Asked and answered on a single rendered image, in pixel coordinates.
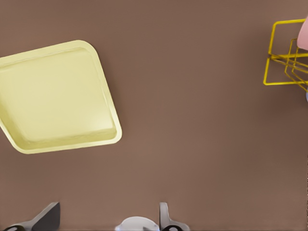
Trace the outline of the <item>pale yellow square tray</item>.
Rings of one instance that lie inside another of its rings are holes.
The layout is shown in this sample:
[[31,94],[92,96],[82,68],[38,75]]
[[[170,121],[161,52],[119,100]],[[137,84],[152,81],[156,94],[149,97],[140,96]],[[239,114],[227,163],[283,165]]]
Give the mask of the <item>pale yellow square tray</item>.
[[117,143],[122,128],[95,48],[73,40],[1,57],[0,128],[23,154]]

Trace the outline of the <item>pink plate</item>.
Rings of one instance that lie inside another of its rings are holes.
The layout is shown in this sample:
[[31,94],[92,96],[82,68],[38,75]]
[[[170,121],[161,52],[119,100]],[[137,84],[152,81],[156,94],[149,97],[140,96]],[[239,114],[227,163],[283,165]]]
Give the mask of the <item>pink plate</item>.
[[300,49],[308,51],[308,17],[303,22],[302,27],[299,31],[297,37],[297,46]]

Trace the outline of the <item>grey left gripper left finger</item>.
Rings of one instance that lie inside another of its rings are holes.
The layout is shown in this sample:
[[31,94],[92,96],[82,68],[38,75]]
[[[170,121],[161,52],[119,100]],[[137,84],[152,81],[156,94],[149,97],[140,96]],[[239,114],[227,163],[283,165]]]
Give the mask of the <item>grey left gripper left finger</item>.
[[52,202],[33,219],[13,224],[3,231],[58,231],[60,202]]

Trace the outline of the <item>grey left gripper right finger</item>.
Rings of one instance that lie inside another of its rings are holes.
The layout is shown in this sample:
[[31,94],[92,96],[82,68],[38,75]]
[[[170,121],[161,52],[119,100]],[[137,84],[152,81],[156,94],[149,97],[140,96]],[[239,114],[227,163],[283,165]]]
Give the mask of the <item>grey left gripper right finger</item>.
[[170,218],[166,202],[159,203],[159,229],[160,231],[190,231],[187,224]]

